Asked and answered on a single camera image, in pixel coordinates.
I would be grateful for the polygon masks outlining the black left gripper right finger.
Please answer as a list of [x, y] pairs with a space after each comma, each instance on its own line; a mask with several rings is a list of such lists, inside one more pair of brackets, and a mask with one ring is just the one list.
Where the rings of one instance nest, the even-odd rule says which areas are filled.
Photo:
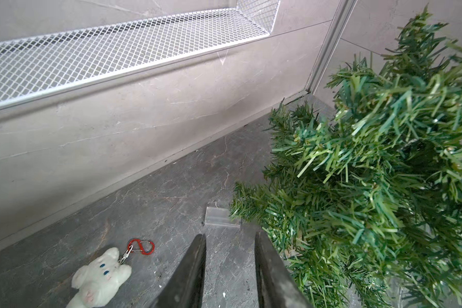
[[259, 307], [311, 307], [290, 276], [268, 235], [255, 235], [255, 273]]

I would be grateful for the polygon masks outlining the small green christmas tree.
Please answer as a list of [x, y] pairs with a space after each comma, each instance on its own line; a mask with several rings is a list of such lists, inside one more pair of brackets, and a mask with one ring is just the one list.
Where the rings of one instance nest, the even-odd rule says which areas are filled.
[[462, 307], [462, 47], [424, 10], [372, 69], [335, 73], [336, 114], [269, 115], [264, 183], [230, 213], [257, 223], [314, 307]]

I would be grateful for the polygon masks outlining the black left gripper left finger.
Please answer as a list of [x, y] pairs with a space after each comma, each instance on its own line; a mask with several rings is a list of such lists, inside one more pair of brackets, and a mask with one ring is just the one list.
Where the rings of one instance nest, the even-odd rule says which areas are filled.
[[206, 237], [198, 234], [167, 285], [150, 307], [201, 307], [204, 297]]

